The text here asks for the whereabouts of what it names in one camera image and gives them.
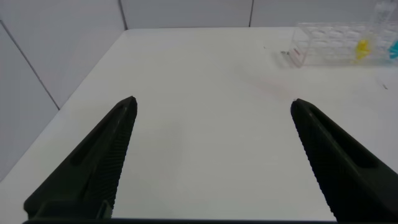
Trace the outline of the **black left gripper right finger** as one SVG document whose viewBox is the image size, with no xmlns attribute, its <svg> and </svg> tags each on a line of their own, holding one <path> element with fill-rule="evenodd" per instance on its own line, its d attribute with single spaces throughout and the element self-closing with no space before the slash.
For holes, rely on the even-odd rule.
<svg viewBox="0 0 398 224">
<path fill-rule="evenodd" d="M 397 222 L 397 173 L 315 105 L 290 113 L 328 206 L 339 222 Z"/>
</svg>

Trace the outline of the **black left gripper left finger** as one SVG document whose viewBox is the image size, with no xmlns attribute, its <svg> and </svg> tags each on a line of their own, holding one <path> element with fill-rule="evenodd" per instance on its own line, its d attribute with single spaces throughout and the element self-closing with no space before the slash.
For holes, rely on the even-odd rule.
<svg viewBox="0 0 398 224">
<path fill-rule="evenodd" d="M 28 218 L 111 218 L 136 116 L 133 96 L 117 103 L 24 202 Z"/>
</svg>

